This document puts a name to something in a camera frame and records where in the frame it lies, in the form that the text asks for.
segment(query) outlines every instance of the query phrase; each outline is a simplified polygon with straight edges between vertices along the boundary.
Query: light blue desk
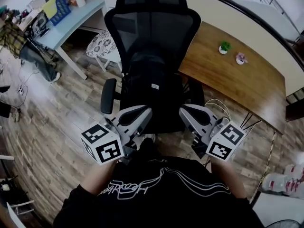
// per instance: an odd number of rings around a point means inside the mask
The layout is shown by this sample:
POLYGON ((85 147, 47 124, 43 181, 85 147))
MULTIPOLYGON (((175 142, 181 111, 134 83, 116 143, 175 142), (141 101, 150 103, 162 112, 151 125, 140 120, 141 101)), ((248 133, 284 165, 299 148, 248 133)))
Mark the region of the light blue desk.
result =
POLYGON ((104 6, 104 0, 85 1, 86 5, 81 8, 70 6, 71 13, 56 26, 48 22, 47 26, 50 28, 50 31, 42 38, 37 37, 35 39, 38 43, 55 50, 83 79, 86 79, 87 76, 64 52, 61 45, 79 26, 104 6))

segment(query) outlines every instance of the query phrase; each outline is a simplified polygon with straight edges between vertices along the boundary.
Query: plaid shirt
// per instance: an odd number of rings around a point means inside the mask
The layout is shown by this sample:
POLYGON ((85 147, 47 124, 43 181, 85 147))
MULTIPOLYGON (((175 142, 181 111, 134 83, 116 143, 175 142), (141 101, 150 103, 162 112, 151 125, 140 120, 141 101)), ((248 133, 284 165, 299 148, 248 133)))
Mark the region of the plaid shirt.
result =
POLYGON ((11 22, 14 14, 10 13, 5 24, 0 28, 0 46, 8 49, 14 57, 20 57, 20 51, 27 42, 21 29, 11 22))

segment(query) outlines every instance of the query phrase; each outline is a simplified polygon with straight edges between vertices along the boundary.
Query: yellow rope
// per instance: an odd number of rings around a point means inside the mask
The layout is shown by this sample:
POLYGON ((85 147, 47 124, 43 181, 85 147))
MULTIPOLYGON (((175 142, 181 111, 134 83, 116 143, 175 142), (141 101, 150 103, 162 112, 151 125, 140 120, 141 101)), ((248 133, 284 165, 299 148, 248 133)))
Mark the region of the yellow rope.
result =
POLYGON ((266 167, 265 167, 265 169, 264 169, 264 173, 263 173, 263 175, 262 175, 262 177, 261 177, 260 183, 258 184, 258 186, 257 186, 257 188, 256 188, 256 191, 255 191, 255 193, 253 194, 253 196, 252 196, 250 202, 252 202, 253 198, 255 197, 255 195, 256 195, 256 193, 257 193, 259 187, 260 187, 261 184, 263 183, 263 180, 264 180, 264 178, 265 178, 265 176, 266 176, 266 173, 267 173, 267 171, 268 171, 268 166, 269 166, 269 162, 270 162, 270 159, 271 159, 272 150, 274 149, 275 139, 276 139, 276 131, 274 132, 274 135, 272 136, 271 148, 270 148, 269 157, 268 157, 268 160, 267 160, 267 163, 266 163, 266 167))

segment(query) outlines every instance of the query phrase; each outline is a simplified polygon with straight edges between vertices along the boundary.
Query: railing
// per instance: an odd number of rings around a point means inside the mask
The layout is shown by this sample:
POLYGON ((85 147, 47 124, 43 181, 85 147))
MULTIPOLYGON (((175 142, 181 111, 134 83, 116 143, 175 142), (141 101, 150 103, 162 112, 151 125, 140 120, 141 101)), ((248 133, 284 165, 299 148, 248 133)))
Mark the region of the railing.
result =
POLYGON ((276 10, 278 10, 278 12, 280 14, 282 14, 285 18, 287 18, 289 20, 289 22, 292 24, 292 26, 299 33, 299 36, 300 36, 301 33, 299 32, 298 28, 295 26, 295 24, 290 19, 288 14, 285 12, 285 10, 281 7, 281 5, 276 0, 260 0, 260 2, 264 3, 264 4, 267 4, 267 5, 270 5, 270 6, 274 7, 276 10))
POLYGON ((294 58, 294 60, 298 63, 300 68, 304 71, 304 63, 301 58, 295 53, 295 51, 290 47, 288 42, 268 23, 266 23, 263 19, 261 19, 257 14, 253 13, 249 9, 237 4, 233 0, 219 0, 226 5, 236 9, 237 11, 243 13, 247 17, 251 18, 255 23, 259 24, 262 28, 264 28, 269 34, 271 34, 280 44, 290 53, 290 55, 294 58))

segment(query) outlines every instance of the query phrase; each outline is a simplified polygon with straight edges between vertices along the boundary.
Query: white cube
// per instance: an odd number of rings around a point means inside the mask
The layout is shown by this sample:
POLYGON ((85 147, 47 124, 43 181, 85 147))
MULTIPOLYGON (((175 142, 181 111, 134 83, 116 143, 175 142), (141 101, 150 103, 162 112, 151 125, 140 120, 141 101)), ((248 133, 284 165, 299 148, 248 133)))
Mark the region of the white cube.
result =
POLYGON ((81 140, 86 152, 100 165, 124 156, 119 136, 99 123, 84 131, 81 140))
POLYGON ((206 153, 227 161, 244 138, 245 132, 234 122, 229 122, 211 138, 206 153))

